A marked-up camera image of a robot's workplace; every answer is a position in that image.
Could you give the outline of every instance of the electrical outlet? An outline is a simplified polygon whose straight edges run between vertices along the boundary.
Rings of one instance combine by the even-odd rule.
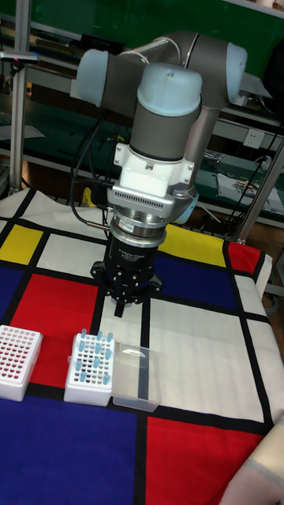
[[[264,139],[264,132],[259,129],[249,129],[243,145],[248,148],[259,149]]]

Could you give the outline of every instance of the label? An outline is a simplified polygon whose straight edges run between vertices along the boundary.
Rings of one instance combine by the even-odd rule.
[[[145,255],[132,254],[131,252],[123,251],[122,249],[118,250],[121,254],[121,258],[125,261],[129,261],[130,263],[136,263],[139,260],[143,260]]]
[[[127,223],[126,221],[123,221],[123,219],[119,220],[119,227],[130,233],[132,233],[134,230],[134,226],[132,224]]]

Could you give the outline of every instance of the plastic box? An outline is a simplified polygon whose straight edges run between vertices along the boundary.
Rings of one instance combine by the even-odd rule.
[[[0,397],[21,402],[39,356],[37,331],[0,326]]]
[[[153,412],[162,401],[159,355],[145,347],[117,344],[113,396],[115,405]]]
[[[110,401],[114,339],[112,334],[108,336],[104,336],[101,331],[98,335],[87,335],[84,330],[75,335],[65,382],[65,402],[106,406]]]

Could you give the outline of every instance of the light blue joint cover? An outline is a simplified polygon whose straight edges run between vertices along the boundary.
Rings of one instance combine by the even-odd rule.
[[[80,61],[77,71],[77,93],[87,102],[101,106],[107,79],[108,52],[90,49]]]
[[[248,53],[243,47],[228,43],[226,55],[226,86],[230,102],[236,102],[245,73]]]
[[[192,211],[197,204],[198,199],[199,199],[199,193],[196,193],[194,199],[192,199],[192,202],[189,204],[189,206],[185,209],[185,211],[181,215],[178,216],[178,218],[175,221],[173,221],[173,223],[185,224],[186,221],[190,218]]]
[[[151,63],[144,69],[137,97],[145,109],[159,116],[186,116],[199,106],[201,85],[201,76],[192,70]]]

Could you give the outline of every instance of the mondrian pattern tablecloth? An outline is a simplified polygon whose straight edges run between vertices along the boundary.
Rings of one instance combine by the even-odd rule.
[[[271,258],[168,226],[155,260],[162,293],[120,320],[89,273],[103,232],[32,190],[0,202],[0,231],[1,323],[44,335],[24,401],[0,400],[0,505],[217,505],[283,411],[261,303]],[[153,414],[62,401],[82,327],[159,352]]]

